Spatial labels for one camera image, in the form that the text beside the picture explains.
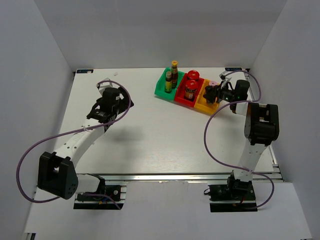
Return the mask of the pink cap spice bottle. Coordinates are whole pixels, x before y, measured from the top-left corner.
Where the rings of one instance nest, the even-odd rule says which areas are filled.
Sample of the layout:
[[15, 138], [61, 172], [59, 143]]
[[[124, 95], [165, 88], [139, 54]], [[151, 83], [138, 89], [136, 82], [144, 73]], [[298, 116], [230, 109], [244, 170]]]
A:
[[215, 81], [210, 81], [210, 82], [209, 82], [209, 85], [212, 86], [212, 87], [214, 87], [214, 86], [217, 86], [218, 83], [215, 82]]

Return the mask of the black cap spice jar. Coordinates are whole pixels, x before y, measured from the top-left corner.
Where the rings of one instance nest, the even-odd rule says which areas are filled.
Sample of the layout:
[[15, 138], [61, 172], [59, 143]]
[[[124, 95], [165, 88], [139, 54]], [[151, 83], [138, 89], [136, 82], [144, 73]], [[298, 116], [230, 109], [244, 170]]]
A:
[[206, 86], [203, 97], [206, 99], [207, 104], [213, 104], [215, 102], [214, 87], [210, 85]]

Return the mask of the red lid jar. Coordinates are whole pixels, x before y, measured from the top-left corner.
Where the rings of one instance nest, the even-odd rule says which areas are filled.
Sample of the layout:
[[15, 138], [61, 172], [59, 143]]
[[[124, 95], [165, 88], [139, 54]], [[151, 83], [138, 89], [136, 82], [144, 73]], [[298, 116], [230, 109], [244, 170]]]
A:
[[198, 82], [196, 80], [189, 79], [185, 83], [185, 93], [184, 97], [187, 100], [192, 101], [194, 99], [194, 95], [198, 89]]
[[200, 73], [196, 70], [190, 70], [187, 73], [187, 78], [189, 80], [198, 81], [200, 79]]

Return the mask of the yellow cap sauce bottle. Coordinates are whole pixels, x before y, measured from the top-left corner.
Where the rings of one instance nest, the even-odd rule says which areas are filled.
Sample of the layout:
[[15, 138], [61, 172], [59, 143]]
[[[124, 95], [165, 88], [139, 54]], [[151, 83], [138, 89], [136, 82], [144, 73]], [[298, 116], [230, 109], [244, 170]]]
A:
[[171, 62], [171, 80], [172, 80], [172, 89], [175, 89], [177, 87], [178, 83], [178, 62], [176, 60], [173, 60]]

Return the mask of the small brown cap bottle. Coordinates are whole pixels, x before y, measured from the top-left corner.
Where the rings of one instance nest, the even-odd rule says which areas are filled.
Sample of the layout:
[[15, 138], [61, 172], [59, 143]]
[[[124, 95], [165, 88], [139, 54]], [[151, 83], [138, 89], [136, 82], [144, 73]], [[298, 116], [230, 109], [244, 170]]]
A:
[[165, 73], [164, 91], [166, 93], [170, 93], [172, 91], [172, 72], [171, 71], [167, 71]]

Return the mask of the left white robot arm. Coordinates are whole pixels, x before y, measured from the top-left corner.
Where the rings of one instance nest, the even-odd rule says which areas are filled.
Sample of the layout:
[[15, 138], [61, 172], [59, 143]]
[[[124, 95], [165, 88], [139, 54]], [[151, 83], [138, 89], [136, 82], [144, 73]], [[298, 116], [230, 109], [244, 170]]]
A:
[[90, 146], [100, 138], [124, 112], [133, 106], [123, 87], [107, 86], [101, 92], [81, 127], [52, 153], [39, 158], [37, 186], [65, 200], [75, 194], [90, 195], [96, 200], [106, 194], [105, 180], [94, 174], [79, 174], [76, 166]]

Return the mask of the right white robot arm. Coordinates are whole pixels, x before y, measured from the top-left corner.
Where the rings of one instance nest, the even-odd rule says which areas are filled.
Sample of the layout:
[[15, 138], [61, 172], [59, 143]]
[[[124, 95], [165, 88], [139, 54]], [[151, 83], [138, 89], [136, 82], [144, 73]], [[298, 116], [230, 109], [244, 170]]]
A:
[[256, 169], [262, 153], [278, 138], [280, 132], [278, 106], [247, 102], [249, 87], [250, 83], [242, 79], [236, 81], [235, 88], [223, 81], [220, 85], [206, 86], [203, 95], [209, 104], [221, 101], [231, 103], [230, 110], [245, 117], [245, 146], [239, 167], [232, 171], [225, 187], [226, 195], [233, 200], [250, 190], [252, 172]]

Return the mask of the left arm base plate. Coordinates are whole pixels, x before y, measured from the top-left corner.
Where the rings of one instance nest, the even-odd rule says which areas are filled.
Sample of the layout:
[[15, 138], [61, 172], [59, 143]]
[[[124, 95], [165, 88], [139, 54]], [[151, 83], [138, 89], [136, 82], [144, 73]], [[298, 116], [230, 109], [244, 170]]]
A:
[[106, 181], [99, 196], [78, 193], [75, 197], [74, 210], [121, 210], [126, 200], [128, 182]]

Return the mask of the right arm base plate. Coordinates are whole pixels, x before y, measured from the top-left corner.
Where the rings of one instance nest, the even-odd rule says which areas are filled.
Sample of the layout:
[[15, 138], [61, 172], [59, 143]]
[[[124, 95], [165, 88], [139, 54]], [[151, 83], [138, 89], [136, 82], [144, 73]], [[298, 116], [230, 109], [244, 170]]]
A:
[[257, 212], [257, 202], [254, 188], [249, 191], [231, 192], [226, 184], [211, 184], [203, 191], [209, 197], [211, 213], [244, 213]]

